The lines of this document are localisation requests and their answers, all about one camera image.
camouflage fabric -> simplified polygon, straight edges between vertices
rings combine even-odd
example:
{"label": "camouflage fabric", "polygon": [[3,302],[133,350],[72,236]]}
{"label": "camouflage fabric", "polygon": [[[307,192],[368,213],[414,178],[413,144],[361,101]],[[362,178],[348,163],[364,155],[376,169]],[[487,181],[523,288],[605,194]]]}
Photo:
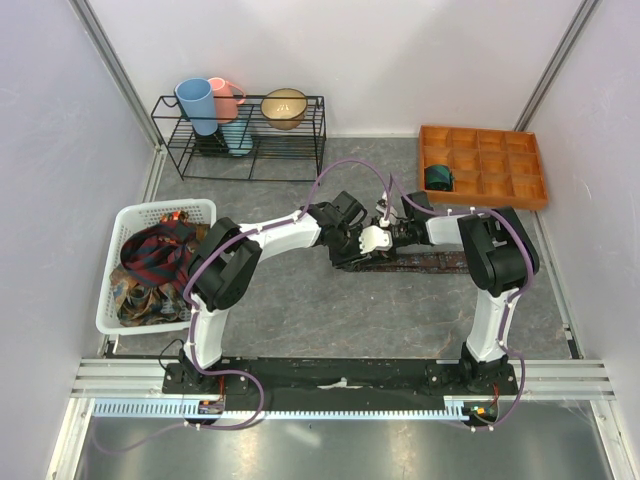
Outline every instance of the camouflage fabric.
{"label": "camouflage fabric", "polygon": [[[207,235],[209,225],[190,224],[187,219],[186,212],[174,212],[165,215],[161,223],[180,221],[185,226],[195,228],[195,238],[187,244],[187,252],[190,256]],[[169,238],[157,237],[155,240],[159,247],[176,244]],[[167,282],[155,287],[144,286],[122,264],[111,272],[110,279],[115,308],[121,325],[137,327],[188,320],[189,308],[174,284]]]}

blue cup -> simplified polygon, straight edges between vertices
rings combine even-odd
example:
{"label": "blue cup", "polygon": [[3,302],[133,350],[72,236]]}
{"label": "blue cup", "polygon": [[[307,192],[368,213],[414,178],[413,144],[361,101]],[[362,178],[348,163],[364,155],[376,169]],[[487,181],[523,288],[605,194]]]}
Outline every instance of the blue cup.
{"label": "blue cup", "polygon": [[234,120],[220,126],[229,153],[236,157],[246,155],[253,148],[253,140],[248,131],[247,120]]}
{"label": "blue cup", "polygon": [[193,129],[199,135],[212,135],[218,129],[217,120],[196,120],[193,117],[216,117],[211,84],[204,78],[190,78],[176,87],[176,97],[182,105]]}

clothes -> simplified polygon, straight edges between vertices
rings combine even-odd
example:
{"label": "clothes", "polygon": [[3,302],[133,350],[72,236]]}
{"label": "clothes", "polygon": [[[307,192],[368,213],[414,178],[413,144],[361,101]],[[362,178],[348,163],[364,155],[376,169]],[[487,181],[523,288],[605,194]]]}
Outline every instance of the clothes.
{"label": "clothes", "polygon": [[188,319],[182,292],[187,267],[209,225],[187,222],[186,212],[165,215],[159,224],[132,235],[111,273],[118,318],[123,326],[156,325]]}

black wire rack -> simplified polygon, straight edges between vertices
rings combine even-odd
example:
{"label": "black wire rack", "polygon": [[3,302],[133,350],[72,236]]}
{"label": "black wire rack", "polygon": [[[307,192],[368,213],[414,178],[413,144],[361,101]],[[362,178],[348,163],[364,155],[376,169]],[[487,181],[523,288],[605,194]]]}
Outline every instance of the black wire rack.
{"label": "black wire rack", "polygon": [[[229,119],[189,119],[174,95],[158,99],[151,118],[180,177],[183,180],[315,181],[322,171],[327,139],[324,97],[308,96],[304,115],[296,119],[300,123],[291,130],[275,128],[262,114],[260,106],[266,95],[244,98],[244,104],[238,105],[232,133],[225,131],[227,127],[220,123]],[[217,120],[218,129],[213,135],[201,136],[193,129],[191,120]]]}

wall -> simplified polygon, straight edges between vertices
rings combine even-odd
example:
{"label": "wall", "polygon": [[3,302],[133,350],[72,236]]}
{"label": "wall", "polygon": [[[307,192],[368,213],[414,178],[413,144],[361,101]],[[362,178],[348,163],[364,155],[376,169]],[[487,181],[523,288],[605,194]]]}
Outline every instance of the wall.
{"label": "wall", "polygon": [[578,338],[604,360],[636,452],[639,85],[640,3],[601,2],[532,124],[551,199],[543,220]]}
{"label": "wall", "polygon": [[191,76],[325,95],[330,134],[509,129],[578,0],[92,0],[146,108]]}
{"label": "wall", "polygon": [[39,480],[152,151],[66,1],[4,4],[0,44],[0,477]]}

